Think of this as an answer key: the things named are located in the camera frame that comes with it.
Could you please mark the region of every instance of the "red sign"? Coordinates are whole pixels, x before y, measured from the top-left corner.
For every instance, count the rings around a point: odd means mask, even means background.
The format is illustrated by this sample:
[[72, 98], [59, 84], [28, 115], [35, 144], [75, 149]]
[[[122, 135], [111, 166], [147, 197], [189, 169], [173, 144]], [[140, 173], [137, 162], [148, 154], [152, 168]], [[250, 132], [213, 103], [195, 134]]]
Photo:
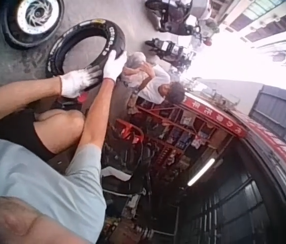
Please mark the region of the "red sign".
[[240, 138], [246, 136], [246, 130], [242, 125], [239, 125], [234, 118], [231, 118], [228, 114], [213, 107], [206, 101], [189, 94], [188, 96], [185, 96], [182, 103], [194, 112], [201, 114], [211, 119], [215, 124], [224, 127], [232, 134]]
[[234, 112], [251, 130], [262, 138], [269, 147], [286, 162], [286, 143], [276, 137], [273, 133], [264, 128], [261, 124], [245, 114]]

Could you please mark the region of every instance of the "ceiling light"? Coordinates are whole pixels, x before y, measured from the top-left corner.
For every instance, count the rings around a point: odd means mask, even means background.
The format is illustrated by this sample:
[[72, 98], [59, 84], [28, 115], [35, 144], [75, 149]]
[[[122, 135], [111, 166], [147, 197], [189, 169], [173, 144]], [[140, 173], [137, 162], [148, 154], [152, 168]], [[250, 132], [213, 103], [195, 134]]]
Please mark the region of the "ceiling light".
[[191, 187], [215, 162], [215, 159], [210, 159], [207, 164], [188, 182], [188, 186]]

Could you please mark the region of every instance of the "white glove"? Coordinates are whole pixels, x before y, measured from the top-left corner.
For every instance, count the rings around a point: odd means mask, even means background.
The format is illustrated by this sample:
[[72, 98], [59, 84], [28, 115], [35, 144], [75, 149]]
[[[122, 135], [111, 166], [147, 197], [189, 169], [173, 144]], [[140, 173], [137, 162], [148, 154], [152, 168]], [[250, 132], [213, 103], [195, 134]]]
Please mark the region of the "white glove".
[[61, 75], [61, 95], [66, 98], [76, 98], [88, 86], [98, 82], [102, 74], [99, 65], [88, 66], [82, 70], [74, 70]]
[[117, 80], [117, 77], [122, 73], [124, 64], [127, 61], [127, 52], [124, 51], [123, 54], [116, 59], [116, 51], [112, 50], [109, 54], [106, 65], [103, 69], [103, 78], [109, 78], [113, 81]]

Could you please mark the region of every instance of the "concrete floor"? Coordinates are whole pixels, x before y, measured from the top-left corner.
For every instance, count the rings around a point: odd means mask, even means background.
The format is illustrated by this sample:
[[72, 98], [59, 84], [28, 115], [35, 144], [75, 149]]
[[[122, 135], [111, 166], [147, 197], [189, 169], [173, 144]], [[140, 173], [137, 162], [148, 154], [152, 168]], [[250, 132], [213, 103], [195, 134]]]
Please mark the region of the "concrete floor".
[[[71, 26], [84, 20], [106, 18], [117, 23], [125, 33], [126, 49], [129, 53], [143, 51], [150, 56], [144, 41], [153, 37], [175, 41], [176, 36], [158, 33], [144, 7], [145, 0], [64, 0], [65, 15], [56, 35], [43, 45], [19, 51], [10, 48], [4, 41], [0, 29], [0, 86], [17, 80], [45, 78], [46, 57], [54, 41]], [[64, 70], [70, 71], [87, 66], [102, 51], [105, 40], [100, 37], [86, 39], [76, 45], [68, 54]], [[90, 92], [91, 101], [98, 88]], [[124, 102], [128, 91], [120, 84], [114, 92], [111, 118], [124, 113]]]

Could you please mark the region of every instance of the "light blue shirt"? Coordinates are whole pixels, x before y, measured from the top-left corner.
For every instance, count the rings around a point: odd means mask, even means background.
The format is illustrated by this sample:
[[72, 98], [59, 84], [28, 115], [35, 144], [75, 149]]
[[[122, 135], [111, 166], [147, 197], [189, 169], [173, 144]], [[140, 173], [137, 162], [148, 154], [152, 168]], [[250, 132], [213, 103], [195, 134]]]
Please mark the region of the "light blue shirt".
[[81, 147], [62, 176], [26, 148], [0, 139], [0, 196], [27, 202], [91, 243], [105, 218], [100, 172], [95, 145]]

